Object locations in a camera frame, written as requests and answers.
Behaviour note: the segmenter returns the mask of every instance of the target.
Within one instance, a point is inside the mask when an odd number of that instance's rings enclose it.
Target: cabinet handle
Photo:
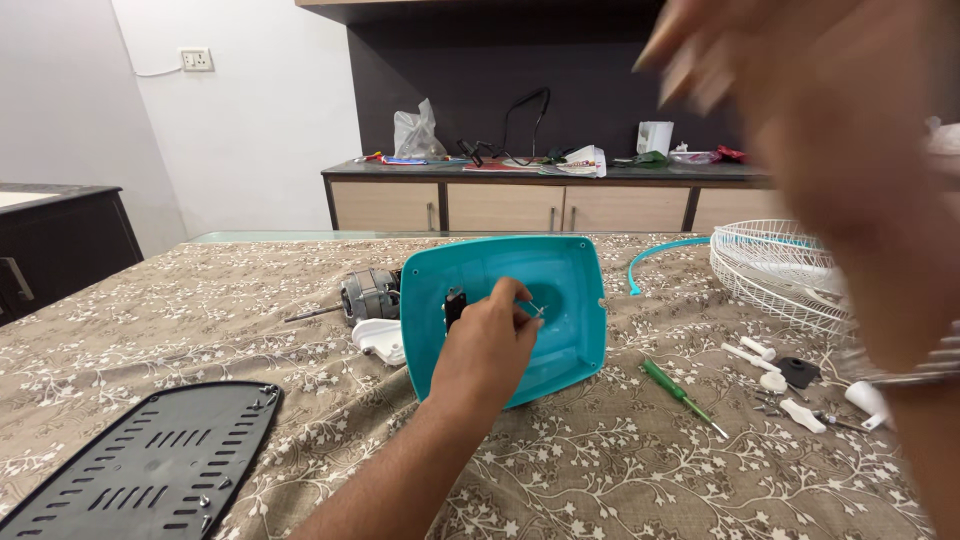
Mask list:
[[[23,274],[20,273],[20,267],[16,265],[16,260],[14,260],[13,257],[0,257],[0,263],[10,268],[10,271],[13,272],[13,278],[16,279],[16,283],[20,285],[20,290],[16,293],[16,295],[20,297],[20,300],[24,302],[33,300],[34,292],[30,290],[30,286],[27,285],[27,280],[23,279]]]

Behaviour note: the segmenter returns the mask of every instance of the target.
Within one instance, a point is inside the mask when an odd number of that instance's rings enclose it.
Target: electrical socket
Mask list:
[[[213,57],[208,47],[181,47],[177,51],[183,71],[213,71]]]

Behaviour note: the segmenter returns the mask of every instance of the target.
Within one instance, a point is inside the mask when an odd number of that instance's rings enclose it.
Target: green screwdriver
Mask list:
[[[700,410],[700,407],[696,406],[696,404],[690,401],[690,398],[687,398],[686,392],[684,392],[684,390],[680,388],[680,386],[677,386],[677,384],[673,382],[672,379],[667,377],[667,375],[663,373],[663,371],[659,367],[657,367],[657,364],[655,364],[653,360],[648,359],[647,361],[643,362],[643,371],[647,372],[647,375],[652,377],[653,380],[657,382],[657,384],[665,388],[666,391],[669,392],[670,395],[673,396],[678,402],[690,405],[690,408],[693,409],[693,412],[695,412],[697,416],[702,418],[704,422],[710,424],[711,428],[714,428],[715,430],[717,430],[718,433],[723,435],[723,438],[725,439],[730,438],[726,433],[723,432],[723,430],[720,429],[719,426],[717,426],[713,422],[713,420],[704,411]]]

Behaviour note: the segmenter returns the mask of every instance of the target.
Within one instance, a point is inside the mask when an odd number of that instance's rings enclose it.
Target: white wall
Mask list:
[[[0,182],[119,185],[144,256],[186,239],[110,0],[0,0]]]
[[[320,172],[360,155],[346,28],[294,0],[113,5],[139,73],[210,48],[215,72],[137,79],[188,234],[329,230]]]

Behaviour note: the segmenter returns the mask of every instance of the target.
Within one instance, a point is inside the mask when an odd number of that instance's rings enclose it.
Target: white fan grille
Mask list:
[[[849,336],[854,329],[843,276],[820,241],[795,221],[717,227],[710,265],[733,296],[798,330]]]

